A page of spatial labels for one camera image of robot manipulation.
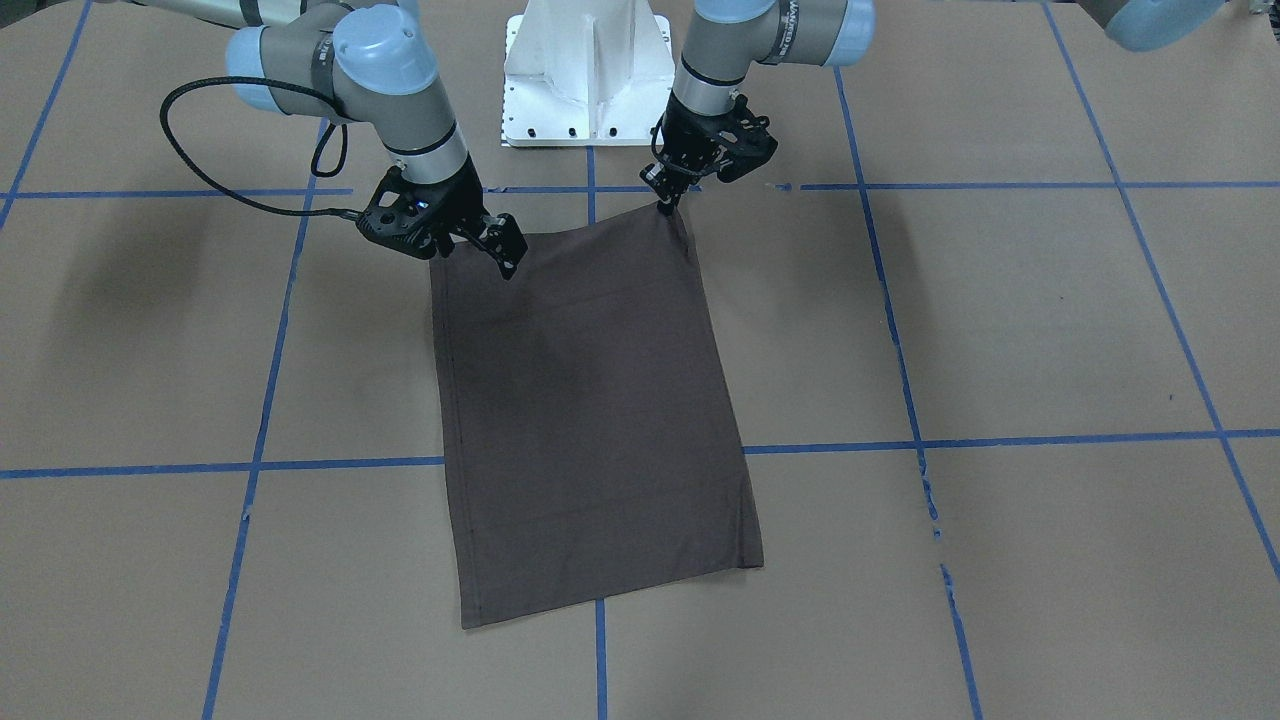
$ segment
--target dark brown fabric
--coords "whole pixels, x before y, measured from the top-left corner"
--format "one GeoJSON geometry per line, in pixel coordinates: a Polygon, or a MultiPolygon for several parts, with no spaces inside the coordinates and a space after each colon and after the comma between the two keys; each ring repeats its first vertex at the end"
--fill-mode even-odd
{"type": "Polygon", "coordinates": [[[763,562],[692,240],[654,206],[431,264],[444,473],[474,628],[763,562]]]}

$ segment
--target blue tape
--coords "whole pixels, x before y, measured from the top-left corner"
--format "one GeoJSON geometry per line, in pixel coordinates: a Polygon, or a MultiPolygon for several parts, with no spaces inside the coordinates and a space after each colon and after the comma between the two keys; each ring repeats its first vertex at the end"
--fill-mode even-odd
{"type": "Polygon", "coordinates": [[[252,462],[192,462],[182,465],[114,465],[108,468],[29,468],[0,470],[0,480],[37,478],[111,478],[128,475],[188,475],[196,473],[243,473],[252,462]]]}
{"type": "MultiPolygon", "coordinates": [[[[1280,428],[1245,428],[1225,430],[1231,439],[1280,438],[1280,428]]],[[[1166,433],[1110,433],[1083,436],[1024,436],[925,439],[925,450],[956,450],[972,447],[1039,447],[1064,445],[1121,445],[1147,442],[1187,442],[1219,439],[1217,430],[1181,430],[1166,433]]],[[[820,455],[832,452],[887,452],[915,450],[915,442],[829,442],[796,445],[748,445],[744,455],[820,455]]],[[[0,470],[0,480],[23,480],[41,478],[99,478],[128,475],[182,475],[196,473],[244,473],[255,468],[264,473],[285,470],[343,470],[358,468],[415,468],[444,465],[439,455],[407,457],[342,457],[329,460],[264,460],[261,462],[192,462],[174,465],[108,465],[82,468],[22,468],[0,470]]]]}
{"type": "Polygon", "coordinates": [[[595,147],[586,146],[586,224],[595,224],[595,147]]]}
{"type": "MultiPolygon", "coordinates": [[[[701,192],[701,187],[692,186],[690,192],[701,192]]],[[[577,192],[653,192],[645,184],[525,184],[525,186],[495,186],[484,188],[488,195],[571,195],[577,192]]]]}
{"type": "Polygon", "coordinates": [[[1176,442],[1193,439],[1217,439],[1216,430],[1185,430],[1170,433],[1112,433],[1112,434],[1085,434],[1085,436],[1032,436],[1032,437],[996,437],[972,439],[927,439],[924,447],[929,450],[952,450],[960,447],[1037,447],[1046,445],[1111,445],[1111,443],[1140,443],[1140,442],[1176,442]]]}
{"type": "Polygon", "coordinates": [[[595,717],[609,720],[609,657],[608,628],[604,621],[604,598],[595,601],[595,717]]]}
{"type": "MultiPolygon", "coordinates": [[[[319,140],[324,122],[316,131],[319,140]]],[[[307,193],[302,200],[302,209],[311,209],[312,191],[315,191],[316,178],[307,179],[307,193]]],[[[232,553],[232,570],[227,579],[227,597],[223,600],[221,621],[218,625],[218,641],[214,644],[214,660],[209,670],[209,687],[205,691],[205,706],[201,720],[212,720],[214,705],[218,701],[218,685],[221,682],[223,661],[227,657],[227,638],[230,635],[232,614],[236,610],[236,592],[239,588],[241,565],[244,561],[244,547],[248,543],[248,524],[253,511],[253,498],[257,496],[257,480],[261,474],[260,464],[262,452],[266,450],[266,430],[271,424],[271,407],[275,402],[275,384],[280,377],[280,360],[284,357],[284,338],[289,331],[289,304],[293,300],[293,286],[298,279],[298,261],[302,258],[302,249],[306,245],[307,220],[303,217],[298,220],[298,233],[293,241],[293,259],[289,261],[289,279],[284,284],[284,301],[280,305],[280,322],[275,329],[275,348],[271,352],[271,370],[266,377],[266,389],[262,393],[262,416],[257,427],[257,439],[253,442],[253,469],[250,470],[248,482],[244,486],[244,505],[241,509],[239,529],[236,533],[236,551],[232,553]]]]}
{"type": "Polygon", "coordinates": [[[1165,281],[1160,274],[1160,268],[1156,265],[1155,255],[1151,252],[1151,245],[1147,242],[1147,233],[1142,229],[1142,223],[1138,220],[1138,213],[1133,208],[1129,191],[1120,177],[1120,169],[1116,168],[1115,159],[1111,155],[1111,149],[1107,146],[1107,140],[1102,135],[1102,126],[1098,123],[1098,117],[1093,111],[1093,105],[1089,102],[1089,97],[1084,92],[1084,85],[1080,82],[1080,76],[1075,70],[1075,63],[1071,60],[1071,54],[1066,50],[1066,42],[1062,41],[1062,33],[1057,27],[1057,22],[1053,20],[1053,13],[1050,12],[1047,5],[1042,9],[1044,10],[1044,18],[1048,20],[1048,27],[1053,32],[1053,40],[1057,42],[1057,49],[1062,54],[1062,60],[1066,63],[1066,70],[1071,76],[1071,82],[1075,85],[1075,92],[1080,96],[1084,111],[1089,117],[1089,124],[1093,126],[1093,135],[1097,136],[1098,146],[1102,149],[1102,156],[1107,161],[1107,168],[1111,169],[1111,177],[1115,181],[1115,187],[1120,192],[1125,213],[1129,215],[1129,224],[1133,225],[1133,232],[1138,237],[1138,245],[1142,247],[1142,256],[1147,261],[1147,269],[1151,272],[1151,278],[1156,283],[1156,291],[1160,293],[1160,301],[1165,306],[1169,322],[1174,325],[1174,334],[1178,336],[1178,345],[1183,348],[1183,356],[1187,359],[1188,368],[1190,368],[1192,378],[1196,380],[1196,387],[1199,389],[1201,398],[1204,401],[1204,410],[1208,413],[1216,437],[1221,442],[1222,454],[1226,456],[1226,462],[1231,468],[1231,475],[1235,478],[1235,484],[1240,491],[1242,498],[1244,500],[1244,506],[1249,511],[1249,518],[1253,520],[1253,528],[1257,530],[1258,539],[1262,542],[1262,548],[1267,555],[1267,560],[1271,562],[1271,571],[1275,574],[1276,580],[1280,580],[1280,556],[1276,555],[1275,544],[1271,542],[1271,536],[1267,533],[1266,524],[1262,521],[1258,506],[1253,501],[1253,492],[1249,489],[1249,483],[1245,480],[1244,473],[1240,471],[1240,465],[1235,459],[1235,451],[1231,448],[1230,438],[1222,428],[1222,420],[1217,414],[1217,409],[1213,406],[1213,398],[1210,396],[1208,386],[1204,383],[1204,375],[1201,373],[1199,364],[1196,361],[1196,355],[1192,352],[1190,342],[1187,340],[1183,324],[1178,319],[1178,311],[1174,309],[1174,301],[1169,296],[1169,290],[1165,287],[1165,281]]]}
{"type": "Polygon", "coordinates": [[[888,290],[888,277],[884,274],[884,260],[881,256],[879,238],[876,233],[876,218],[872,215],[870,196],[867,192],[867,176],[863,174],[863,160],[858,152],[858,136],[854,132],[854,118],[849,111],[849,97],[845,95],[845,81],[840,76],[840,68],[833,68],[836,77],[836,91],[840,96],[840,110],[845,117],[845,133],[849,136],[849,152],[854,161],[854,176],[858,179],[858,193],[863,202],[863,219],[867,223],[867,237],[872,245],[872,259],[876,261],[876,279],[879,281],[881,292],[884,296],[884,319],[888,324],[890,340],[893,341],[893,351],[897,354],[897,372],[902,380],[902,400],[906,402],[906,419],[911,425],[911,441],[915,446],[915,460],[920,468],[920,486],[924,488],[924,503],[929,510],[929,519],[933,520],[933,537],[942,536],[938,528],[938,507],[933,502],[933,484],[929,482],[929,462],[924,455],[924,442],[920,437],[920,421],[915,413],[915,400],[911,395],[911,379],[906,372],[906,355],[902,352],[902,340],[897,332],[897,318],[893,314],[893,299],[888,290]]]}
{"type": "Polygon", "coordinates": [[[882,452],[915,450],[915,442],[829,442],[813,445],[748,445],[742,455],[812,455],[820,452],[882,452]]]}
{"type": "Polygon", "coordinates": [[[45,106],[40,110],[40,118],[36,120],[35,129],[31,131],[31,137],[27,140],[27,150],[22,154],[22,161],[18,164],[18,173],[13,176],[13,184],[9,186],[9,193],[5,196],[4,205],[0,205],[0,228],[4,227],[5,222],[9,219],[9,211],[13,209],[13,202],[18,195],[18,188],[22,187],[22,178],[27,174],[27,168],[31,167],[31,158],[36,154],[36,145],[40,143],[40,135],[45,132],[45,123],[49,122],[49,113],[54,109],[54,101],[58,100],[58,92],[63,88],[63,81],[67,79],[67,70],[72,67],[72,58],[76,56],[76,49],[79,47],[79,38],[84,33],[84,26],[88,23],[88,9],[93,6],[91,0],[84,0],[84,6],[81,8],[79,19],[76,22],[76,31],[72,32],[72,41],[67,46],[67,54],[63,55],[63,64],[58,68],[58,76],[54,78],[54,87],[49,90],[49,96],[45,99],[45,106]]]}
{"type": "MultiPolygon", "coordinates": [[[[1280,187],[1280,181],[1187,181],[1187,182],[1125,182],[1129,188],[1271,188],[1280,187]]],[[[1115,182],[869,182],[867,190],[1111,190],[1115,182]]],[[[815,182],[800,186],[810,192],[854,191],[852,182],[815,182]]]]}
{"type": "Polygon", "coordinates": [[[353,468],[419,468],[444,465],[439,455],[420,457],[355,457],[349,460],[264,460],[264,473],[280,470],[349,470],[353,468]]]}
{"type": "Polygon", "coordinates": [[[942,584],[947,591],[947,605],[951,606],[951,626],[956,633],[956,647],[960,648],[964,684],[969,689],[969,708],[973,711],[973,720],[982,720],[982,700],[978,697],[978,680],[973,675],[973,659],[969,656],[969,638],[964,632],[964,619],[960,618],[960,609],[956,606],[955,580],[945,562],[940,568],[942,568],[942,584]]]}

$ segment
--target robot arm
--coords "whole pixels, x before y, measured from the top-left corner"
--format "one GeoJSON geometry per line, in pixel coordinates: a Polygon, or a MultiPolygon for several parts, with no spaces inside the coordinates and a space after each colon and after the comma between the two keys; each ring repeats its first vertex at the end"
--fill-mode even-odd
{"type": "MultiPolygon", "coordinates": [[[[1190,33],[1221,0],[1078,0],[1126,50],[1164,47],[1190,33]]],[[[872,0],[696,0],[667,109],[654,129],[654,163],[640,178],[664,213],[700,178],[733,182],[769,161],[769,119],[737,92],[751,63],[840,67],[867,53],[872,0]],[[663,146],[658,150],[658,129],[663,146]]]]}
{"type": "MultiPolygon", "coordinates": [[[[0,27],[49,4],[0,0],[0,27]]],[[[527,249],[524,234],[515,218],[493,217],[484,206],[484,188],[435,55],[422,37],[415,0],[406,5],[380,0],[311,0],[310,6],[298,0],[141,4],[241,28],[227,46],[227,78],[183,86],[161,106],[166,136],[206,182],[234,196],[196,168],[169,131],[169,106],[191,90],[234,83],[242,100],[262,110],[328,118],[338,126],[367,122],[393,165],[362,211],[329,214],[353,220],[378,245],[424,260],[448,256],[453,238],[465,238],[498,263],[503,278],[516,272],[527,249]],[[246,85],[243,78],[260,85],[246,85]]]]}

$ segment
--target white metal mount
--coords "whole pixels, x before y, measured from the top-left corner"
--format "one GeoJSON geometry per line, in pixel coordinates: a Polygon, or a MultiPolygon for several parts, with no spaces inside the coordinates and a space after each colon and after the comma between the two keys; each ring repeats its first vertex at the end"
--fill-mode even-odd
{"type": "Polygon", "coordinates": [[[675,68],[648,0],[529,0],[507,20],[502,142],[649,145],[675,68]]]}

